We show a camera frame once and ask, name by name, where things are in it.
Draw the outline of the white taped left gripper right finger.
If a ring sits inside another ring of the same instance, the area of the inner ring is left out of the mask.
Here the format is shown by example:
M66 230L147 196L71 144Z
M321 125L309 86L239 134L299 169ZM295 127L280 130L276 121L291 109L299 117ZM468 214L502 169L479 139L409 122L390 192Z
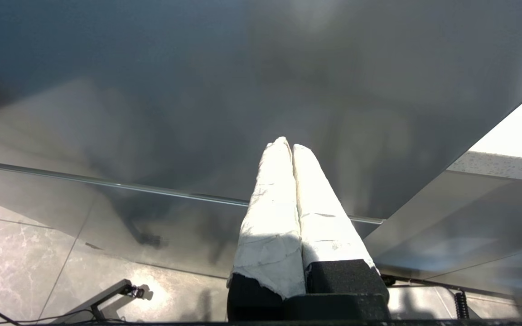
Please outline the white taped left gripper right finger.
M293 166L310 294L357 294L389 301L373 258L308 147L295 144Z

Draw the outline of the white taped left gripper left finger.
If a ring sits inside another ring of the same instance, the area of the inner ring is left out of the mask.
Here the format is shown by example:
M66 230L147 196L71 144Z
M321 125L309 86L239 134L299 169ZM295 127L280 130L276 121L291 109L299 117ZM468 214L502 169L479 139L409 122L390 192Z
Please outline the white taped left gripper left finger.
M230 322L281 320L284 301L306 293L293 157L284 137L259 161L227 288Z

